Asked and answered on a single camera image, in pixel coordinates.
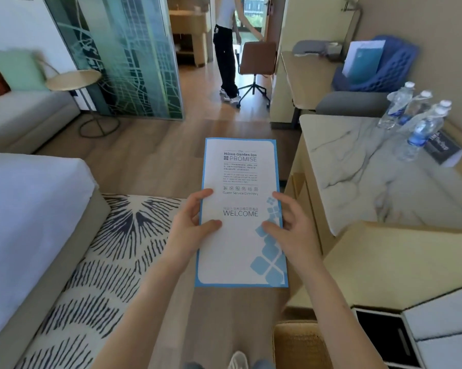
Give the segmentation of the person's left hand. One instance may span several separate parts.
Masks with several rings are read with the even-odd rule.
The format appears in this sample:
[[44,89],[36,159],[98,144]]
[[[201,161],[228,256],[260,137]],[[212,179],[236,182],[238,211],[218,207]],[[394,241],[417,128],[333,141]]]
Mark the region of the person's left hand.
[[213,192],[213,189],[206,188],[192,193],[173,219],[163,259],[179,273],[185,270],[202,242],[209,236],[197,235],[196,227],[201,224],[200,205]]

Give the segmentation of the person's right hand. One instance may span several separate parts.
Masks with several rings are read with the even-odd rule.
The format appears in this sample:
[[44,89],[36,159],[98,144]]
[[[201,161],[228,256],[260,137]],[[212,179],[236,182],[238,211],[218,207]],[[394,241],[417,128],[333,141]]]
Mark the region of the person's right hand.
[[283,193],[272,192],[283,206],[283,229],[289,232],[286,242],[278,242],[304,283],[322,270],[323,261],[312,222],[297,201]]

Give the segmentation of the white and blue guest booklet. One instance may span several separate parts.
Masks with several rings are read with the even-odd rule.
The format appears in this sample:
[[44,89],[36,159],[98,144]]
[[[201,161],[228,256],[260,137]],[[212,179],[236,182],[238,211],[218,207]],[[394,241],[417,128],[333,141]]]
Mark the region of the white and blue guest booklet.
[[286,257],[264,221],[283,226],[276,141],[206,138],[199,222],[222,221],[197,251],[196,287],[287,288]]

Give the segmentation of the person's left forearm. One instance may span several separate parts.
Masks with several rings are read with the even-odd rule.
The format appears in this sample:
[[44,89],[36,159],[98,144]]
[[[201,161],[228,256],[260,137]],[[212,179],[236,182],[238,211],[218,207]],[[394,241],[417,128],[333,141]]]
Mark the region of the person's left forearm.
[[147,369],[179,278],[192,255],[164,254],[144,276],[90,369]]

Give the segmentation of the person's right forearm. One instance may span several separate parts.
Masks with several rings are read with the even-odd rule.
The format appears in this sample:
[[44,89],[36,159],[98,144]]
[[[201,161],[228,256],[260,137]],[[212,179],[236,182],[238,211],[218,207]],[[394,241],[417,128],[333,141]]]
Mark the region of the person's right forearm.
[[334,369],[388,369],[322,262],[290,260],[313,306]]

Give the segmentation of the marble topped cabinet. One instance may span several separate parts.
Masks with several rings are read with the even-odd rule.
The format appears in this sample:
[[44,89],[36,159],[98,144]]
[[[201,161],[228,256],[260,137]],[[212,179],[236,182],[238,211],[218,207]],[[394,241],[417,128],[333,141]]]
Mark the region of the marble topped cabinet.
[[462,230],[462,174],[426,151],[412,162],[378,119],[302,115],[288,192],[307,188],[323,255],[358,221]]

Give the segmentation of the brown swivel office chair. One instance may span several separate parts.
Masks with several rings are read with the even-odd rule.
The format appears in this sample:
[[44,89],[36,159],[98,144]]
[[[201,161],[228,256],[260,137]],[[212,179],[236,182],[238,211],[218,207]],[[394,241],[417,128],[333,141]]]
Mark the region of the brown swivel office chair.
[[252,84],[239,87],[238,90],[246,89],[241,95],[236,107],[241,107],[241,101],[248,95],[258,91],[267,101],[266,107],[270,109],[271,99],[267,95],[267,89],[257,83],[257,76],[271,76],[275,73],[277,61],[277,45],[275,42],[246,42],[238,49],[234,50],[235,58],[238,63],[238,73],[240,75],[253,75]]

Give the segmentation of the clear water bottle blue label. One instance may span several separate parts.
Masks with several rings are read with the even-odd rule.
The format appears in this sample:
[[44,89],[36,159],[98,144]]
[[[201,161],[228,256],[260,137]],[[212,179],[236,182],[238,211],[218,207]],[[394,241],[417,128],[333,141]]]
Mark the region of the clear water bottle blue label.
[[434,104],[430,110],[430,116],[433,118],[433,123],[436,131],[439,131],[446,120],[453,102],[451,100],[441,100],[439,103]]
[[413,117],[429,110],[432,105],[432,98],[433,94],[430,90],[423,90],[417,96],[413,97],[410,103],[407,105],[404,113],[398,119],[397,125],[403,126]]
[[442,128],[448,112],[446,107],[434,105],[404,124],[397,130],[401,141],[395,148],[395,157],[404,162],[414,161],[430,137]]
[[415,83],[407,81],[398,91],[391,93],[390,105],[378,121],[379,128],[389,130],[394,127],[412,101]]

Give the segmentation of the bed with white sheet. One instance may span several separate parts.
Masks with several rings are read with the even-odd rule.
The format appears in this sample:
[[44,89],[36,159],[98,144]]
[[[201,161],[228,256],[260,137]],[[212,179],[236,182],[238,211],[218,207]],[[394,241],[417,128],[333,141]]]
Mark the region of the bed with white sheet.
[[0,153],[0,369],[13,369],[111,209],[82,159]]

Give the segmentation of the grey tissue box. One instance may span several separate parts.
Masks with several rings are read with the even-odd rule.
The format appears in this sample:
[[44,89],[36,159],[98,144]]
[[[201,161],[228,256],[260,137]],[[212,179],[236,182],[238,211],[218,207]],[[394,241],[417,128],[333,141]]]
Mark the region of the grey tissue box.
[[320,55],[328,58],[338,58],[343,49],[343,44],[336,41],[324,40],[301,40],[292,49],[296,56],[301,55]]

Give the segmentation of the patterned glass partition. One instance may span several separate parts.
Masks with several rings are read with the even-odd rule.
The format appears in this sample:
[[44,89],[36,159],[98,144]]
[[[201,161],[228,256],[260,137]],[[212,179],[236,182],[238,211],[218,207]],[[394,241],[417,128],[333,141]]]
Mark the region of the patterned glass partition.
[[166,0],[44,0],[76,65],[102,77],[87,88],[104,116],[182,121]]

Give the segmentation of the white and teal folder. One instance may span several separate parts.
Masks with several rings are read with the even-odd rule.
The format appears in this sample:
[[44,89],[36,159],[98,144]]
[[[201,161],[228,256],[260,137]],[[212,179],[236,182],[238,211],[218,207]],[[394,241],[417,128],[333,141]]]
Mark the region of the white and teal folder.
[[363,84],[377,73],[385,42],[370,40],[350,43],[342,74],[351,85]]

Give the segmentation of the wooden vanity shelf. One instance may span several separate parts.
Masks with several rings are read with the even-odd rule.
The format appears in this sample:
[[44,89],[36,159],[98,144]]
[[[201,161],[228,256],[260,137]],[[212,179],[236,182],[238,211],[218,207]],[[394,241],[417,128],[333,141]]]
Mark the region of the wooden vanity shelf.
[[210,0],[167,0],[177,54],[193,58],[198,68],[209,62],[212,53],[210,4]]

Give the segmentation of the beige sofa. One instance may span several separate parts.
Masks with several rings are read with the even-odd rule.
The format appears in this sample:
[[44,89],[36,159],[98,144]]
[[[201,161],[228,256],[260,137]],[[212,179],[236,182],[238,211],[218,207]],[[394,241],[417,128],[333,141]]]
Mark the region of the beige sofa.
[[68,92],[7,92],[0,96],[0,153],[30,155],[79,115]]

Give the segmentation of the light green cushion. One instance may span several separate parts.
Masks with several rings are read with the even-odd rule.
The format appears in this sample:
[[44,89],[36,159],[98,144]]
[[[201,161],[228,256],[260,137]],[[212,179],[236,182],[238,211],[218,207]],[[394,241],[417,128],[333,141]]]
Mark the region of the light green cushion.
[[49,91],[44,69],[29,50],[0,50],[0,73],[12,91]]

